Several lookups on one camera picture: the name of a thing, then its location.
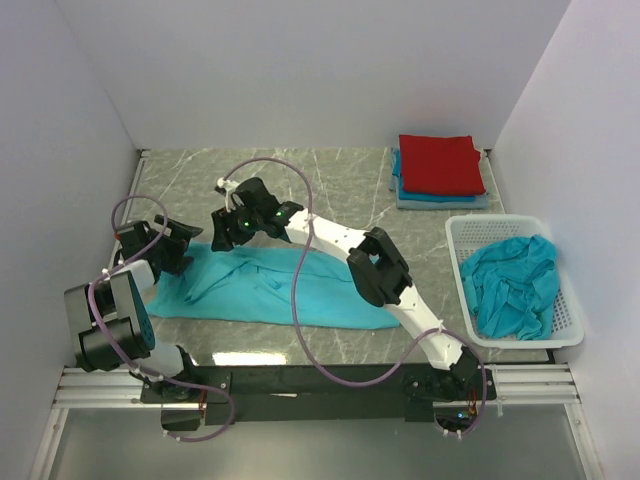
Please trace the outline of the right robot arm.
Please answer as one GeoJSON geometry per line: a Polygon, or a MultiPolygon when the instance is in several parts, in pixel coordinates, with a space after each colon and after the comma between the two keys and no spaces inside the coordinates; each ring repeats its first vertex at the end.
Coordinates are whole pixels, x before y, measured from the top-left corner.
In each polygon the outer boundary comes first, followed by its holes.
{"type": "Polygon", "coordinates": [[[451,402],[467,397],[479,360],[446,330],[420,296],[409,266],[381,228],[349,228],[317,216],[310,206],[276,199],[259,178],[241,183],[220,178],[216,191],[225,206],[212,213],[214,251],[230,251],[258,232],[315,249],[343,262],[357,293],[370,305],[389,312],[420,347],[434,370],[428,380],[412,380],[409,388],[426,397],[451,402]]]}

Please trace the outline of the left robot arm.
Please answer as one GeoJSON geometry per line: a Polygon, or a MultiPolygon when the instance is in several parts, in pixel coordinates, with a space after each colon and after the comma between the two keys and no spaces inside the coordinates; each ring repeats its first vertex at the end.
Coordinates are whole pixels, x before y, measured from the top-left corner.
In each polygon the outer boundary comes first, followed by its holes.
{"type": "MultiPolygon", "coordinates": [[[[178,276],[193,258],[187,254],[190,241],[203,230],[165,219],[157,214],[154,222],[167,225],[160,233],[144,220],[127,223],[115,230],[120,248],[114,264],[119,265],[138,252],[141,258],[131,261],[109,279],[98,283],[94,303],[107,330],[124,353],[146,369],[166,375],[164,389],[176,401],[193,399],[200,388],[197,373],[186,358],[184,349],[155,339],[142,294],[156,285],[163,273],[178,276]]],[[[98,326],[88,299],[87,284],[64,292],[64,303],[77,366],[86,372],[111,371],[124,364],[98,326]]]]}

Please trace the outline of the light blue t-shirt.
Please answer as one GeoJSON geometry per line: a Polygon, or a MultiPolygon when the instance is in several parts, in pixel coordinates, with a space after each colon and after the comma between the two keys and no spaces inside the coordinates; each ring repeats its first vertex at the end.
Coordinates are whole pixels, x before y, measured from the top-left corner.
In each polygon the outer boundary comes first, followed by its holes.
{"type": "MultiPolygon", "coordinates": [[[[160,318],[190,318],[291,325],[291,286],[300,251],[290,248],[237,247],[213,252],[193,243],[193,263],[180,276],[162,274],[147,303],[160,318]]],[[[296,287],[302,326],[380,330],[399,321],[367,303],[357,292],[346,264],[309,252],[296,287]]]]}

